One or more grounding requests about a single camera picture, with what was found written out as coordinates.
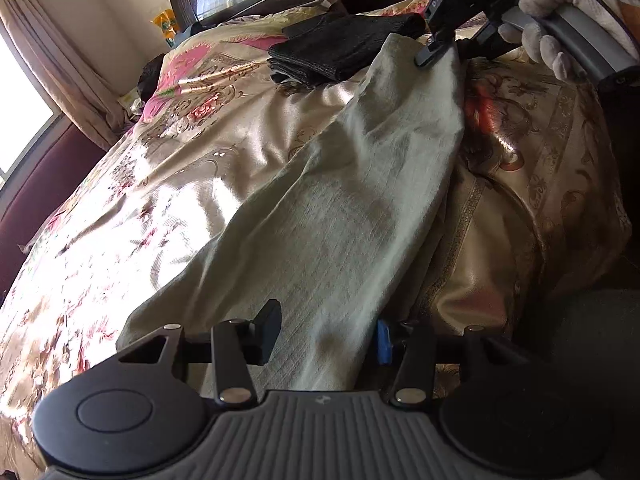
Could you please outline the white gloved right hand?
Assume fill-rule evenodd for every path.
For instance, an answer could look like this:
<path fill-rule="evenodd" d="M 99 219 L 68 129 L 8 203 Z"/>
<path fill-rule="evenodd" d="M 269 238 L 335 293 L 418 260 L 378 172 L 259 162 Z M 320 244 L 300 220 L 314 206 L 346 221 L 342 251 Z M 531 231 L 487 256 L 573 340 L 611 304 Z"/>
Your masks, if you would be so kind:
<path fill-rule="evenodd" d="M 597 0 L 520 0 L 518 8 L 531 16 L 534 19 L 533 23 L 526 24 L 523 30 L 502 24 L 499 34 L 510 44 L 519 41 L 533 62 L 544 64 L 552 70 L 556 79 L 567 81 L 573 75 L 570 56 L 562 50 L 559 41 L 537 22 L 537 18 L 545 18 L 563 4 L 570 4 L 581 10 L 602 27 L 610 24 L 608 14 Z"/>

